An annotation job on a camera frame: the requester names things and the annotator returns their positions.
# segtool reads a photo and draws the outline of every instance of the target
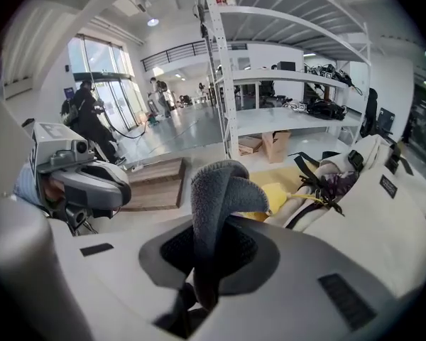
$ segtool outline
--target black backpack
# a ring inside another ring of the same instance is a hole
[[[166,92],[168,90],[168,86],[164,81],[158,81],[158,91]]]

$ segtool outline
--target buckle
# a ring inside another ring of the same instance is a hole
[[[385,167],[390,170],[392,174],[396,173],[396,170],[399,166],[399,157],[395,155],[391,155],[390,158],[388,158],[387,162],[385,163]]]
[[[352,164],[352,167],[354,167],[355,171],[361,172],[364,167],[364,159],[358,151],[351,151],[347,156],[347,159],[349,159],[349,163]]]

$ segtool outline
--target shelf post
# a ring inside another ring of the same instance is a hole
[[[256,109],[258,109],[260,107],[259,104],[259,94],[260,92],[258,91],[259,86],[258,86],[259,82],[256,82]]]
[[[368,104],[369,87],[371,86],[371,42],[369,41],[368,26],[366,23],[364,24],[364,30],[365,30],[365,37],[366,37],[366,57],[368,58],[368,62],[369,62],[368,82],[365,87],[365,91],[363,92],[364,107],[363,107],[363,112],[361,113],[360,124],[356,128],[356,133],[354,136],[354,140],[352,141],[352,145],[356,143],[356,141],[358,140],[358,135],[360,134],[360,128],[364,121],[364,114],[366,113],[366,105]]]
[[[241,109],[244,110],[243,85],[240,85],[240,102],[241,102]]]
[[[226,33],[224,32],[224,26],[222,24],[222,18],[216,0],[206,1],[212,20],[214,36],[216,37],[219,58],[222,65],[224,103],[226,106],[227,125],[229,126],[230,130],[230,153],[228,153],[227,137],[225,136],[223,136],[224,146],[226,148],[226,155],[230,155],[233,159],[239,159],[239,138],[238,125],[236,120],[234,82],[232,80],[232,69],[230,65],[229,50],[227,49]],[[218,99],[218,105],[222,105],[220,97]]]

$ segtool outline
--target black hose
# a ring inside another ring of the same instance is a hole
[[[121,133],[120,131],[118,131],[118,130],[116,129],[116,127],[115,127],[114,125],[112,125],[112,123],[111,123],[111,121],[109,120],[109,117],[107,116],[107,113],[106,113],[105,111],[104,111],[104,116],[106,117],[107,122],[109,123],[110,127],[111,127],[113,130],[115,130],[115,131],[116,131],[117,133],[119,133],[121,136],[124,136],[125,138],[128,138],[128,139],[137,139],[137,138],[140,138],[142,135],[144,135],[144,134],[145,134],[145,132],[146,132],[146,130],[147,130],[147,123],[148,123],[148,120],[146,121],[145,126],[143,127],[143,132],[142,132],[142,134],[140,134],[140,135],[138,135],[138,136],[127,136],[127,135],[125,135],[125,134]]]

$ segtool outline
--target black bag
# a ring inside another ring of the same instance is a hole
[[[334,102],[319,99],[312,104],[308,104],[307,113],[324,120],[344,120],[347,110],[345,106],[339,106]]]
[[[158,91],[159,92],[167,92],[168,86],[164,81],[158,81]]]

